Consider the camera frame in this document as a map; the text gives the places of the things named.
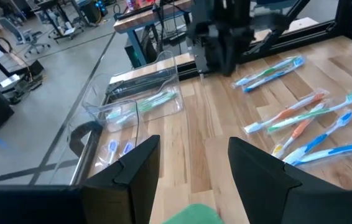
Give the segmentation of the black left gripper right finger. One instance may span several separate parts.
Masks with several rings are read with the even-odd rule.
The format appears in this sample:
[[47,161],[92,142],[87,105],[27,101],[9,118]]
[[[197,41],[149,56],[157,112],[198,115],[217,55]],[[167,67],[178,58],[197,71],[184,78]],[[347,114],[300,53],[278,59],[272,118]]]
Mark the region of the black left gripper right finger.
[[238,137],[228,141],[228,159],[250,224],[352,224],[352,190],[286,164]]

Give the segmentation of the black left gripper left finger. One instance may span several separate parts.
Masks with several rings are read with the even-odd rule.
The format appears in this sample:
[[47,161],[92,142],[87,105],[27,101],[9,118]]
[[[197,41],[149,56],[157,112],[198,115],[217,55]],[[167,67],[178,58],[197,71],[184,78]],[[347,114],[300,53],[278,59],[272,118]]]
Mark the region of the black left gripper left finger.
[[0,224],[149,224],[160,136],[76,185],[0,185]]

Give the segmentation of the green toothbrush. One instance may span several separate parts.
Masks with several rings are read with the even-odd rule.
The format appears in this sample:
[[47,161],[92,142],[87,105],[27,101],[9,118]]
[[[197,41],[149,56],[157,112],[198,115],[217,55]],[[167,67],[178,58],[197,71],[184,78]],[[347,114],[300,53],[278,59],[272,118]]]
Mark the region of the green toothbrush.
[[120,118],[116,118],[116,124],[122,124],[126,122],[131,116],[137,115],[137,113],[145,113],[154,109],[157,106],[163,105],[164,103],[176,98],[177,95],[177,92],[165,91],[149,98],[146,98],[140,103],[138,103],[135,108],[130,109],[125,115]]
[[298,123],[300,121],[303,121],[303,120],[306,120],[306,119],[309,119],[309,118],[314,118],[314,117],[322,115],[322,114],[326,114],[326,113],[329,113],[329,112],[332,112],[332,111],[336,111],[336,110],[342,109],[342,108],[344,108],[344,107],[346,107],[346,106],[348,106],[350,104],[352,104],[352,92],[347,94],[346,97],[345,97],[345,101],[342,102],[339,105],[332,106],[330,108],[322,108],[322,109],[318,109],[318,110],[315,110],[315,111],[312,111],[312,112],[303,113],[303,114],[294,116],[292,118],[287,118],[287,119],[285,119],[283,121],[280,121],[280,122],[278,122],[276,124],[270,125],[267,128],[267,132],[268,133],[276,132],[276,131],[284,128],[284,127],[290,126],[292,124]]
[[167,90],[160,92],[154,96],[145,98],[140,101],[134,108],[128,109],[126,112],[122,112],[122,109],[108,113],[105,118],[106,121],[115,121],[116,124],[121,124],[126,122],[130,117],[137,115],[137,113],[145,113],[152,110],[153,108],[162,105],[174,98],[176,98],[178,93],[176,91]]
[[231,84],[232,88],[236,88],[238,86],[243,86],[248,84],[249,82],[253,82],[254,80],[263,80],[267,77],[278,74],[278,73],[287,73],[290,72],[292,69],[299,67],[303,64],[304,59],[301,56],[294,56],[294,57],[287,57],[285,60],[269,67],[259,73],[252,74],[241,78],[234,83]]

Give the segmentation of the blue toothbrush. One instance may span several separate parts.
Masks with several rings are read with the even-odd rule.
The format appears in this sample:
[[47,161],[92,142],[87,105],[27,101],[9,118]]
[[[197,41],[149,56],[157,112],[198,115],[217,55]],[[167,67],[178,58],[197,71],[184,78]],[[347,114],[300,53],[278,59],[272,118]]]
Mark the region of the blue toothbrush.
[[337,129],[346,126],[352,120],[352,110],[347,110],[344,114],[338,117],[338,119],[322,134],[318,135],[315,139],[309,141],[305,145],[291,152],[286,156],[283,161],[294,165],[304,155],[309,153],[315,146],[322,143],[330,134],[335,132]]
[[283,65],[281,67],[278,66],[272,74],[266,76],[265,78],[259,81],[254,82],[253,84],[247,87],[244,87],[243,92],[248,93],[267,82],[273,81],[276,78],[280,78],[281,76],[286,75],[301,67],[305,63],[305,61],[306,59],[302,56],[288,58],[287,60],[283,61]]
[[330,156],[334,156],[334,155],[342,154],[346,152],[352,152],[352,144],[314,152],[313,154],[303,156],[297,162],[293,162],[292,165],[293,166],[301,165],[301,164],[316,161],[319,159],[324,159],[326,157],[330,157]]

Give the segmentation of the clear plastic bin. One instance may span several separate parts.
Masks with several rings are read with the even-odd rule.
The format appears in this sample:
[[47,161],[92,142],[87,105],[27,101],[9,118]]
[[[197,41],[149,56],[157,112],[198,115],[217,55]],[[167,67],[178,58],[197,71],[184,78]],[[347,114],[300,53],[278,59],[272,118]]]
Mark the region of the clear plastic bin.
[[[105,116],[108,113],[118,109],[122,109],[124,113],[145,98],[167,90],[176,91],[177,97],[148,112],[137,113],[122,124],[106,121]],[[153,63],[131,71],[115,75],[100,73],[89,82],[81,105],[109,131],[118,131],[178,113],[183,110],[183,98],[176,58],[172,52],[164,51]]]
[[53,154],[31,185],[74,185],[93,177],[147,139],[137,103],[120,101],[78,110],[52,144]]

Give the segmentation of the green cloth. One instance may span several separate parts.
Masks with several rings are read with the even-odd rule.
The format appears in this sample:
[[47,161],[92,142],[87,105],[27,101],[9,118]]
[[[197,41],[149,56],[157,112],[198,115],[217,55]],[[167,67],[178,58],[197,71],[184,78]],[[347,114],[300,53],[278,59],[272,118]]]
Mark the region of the green cloth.
[[163,222],[163,224],[225,224],[217,212],[202,203],[194,203]]

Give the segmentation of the wooden top workbench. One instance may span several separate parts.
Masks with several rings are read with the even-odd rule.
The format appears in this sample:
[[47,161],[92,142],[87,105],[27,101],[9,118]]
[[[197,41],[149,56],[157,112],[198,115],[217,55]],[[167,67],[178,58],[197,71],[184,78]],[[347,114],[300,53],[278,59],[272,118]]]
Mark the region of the wooden top workbench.
[[165,21],[170,18],[176,18],[183,16],[185,21],[189,23],[189,18],[186,13],[190,12],[190,8],[193,0],[176,0],[170,4],[165,4],[159,7],[159,12],[164,12],[161,16],[153,10],[140,12],[134,16],[118,19],[114,23],[114,30],[119,34],[126,33],[129,37],[133,49],[136,53],[136,57],[141,65],[146,65],[147,60],[143,54],[141,42],[136,34],[136,29],[145,28],[145,26],[154,25],[156,22]]

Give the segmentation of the grey office chair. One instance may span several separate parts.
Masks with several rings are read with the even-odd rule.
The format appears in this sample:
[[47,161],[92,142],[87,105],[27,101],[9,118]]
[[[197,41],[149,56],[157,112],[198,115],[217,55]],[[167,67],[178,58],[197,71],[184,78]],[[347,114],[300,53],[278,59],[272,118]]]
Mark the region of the grey office chair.
[[32,50],[35,50],[37,54],[40,54],[40,50],[38,49],[39,47],[42,49],[51,48],[50,44],[38,43],[40,36],[43,34],[41,31],[33,32],[32,29],[21,30],[5,17],[0,18],[0,24],[16,38],[16,45],[29,46],[24,54],[25,58],[32,53]]

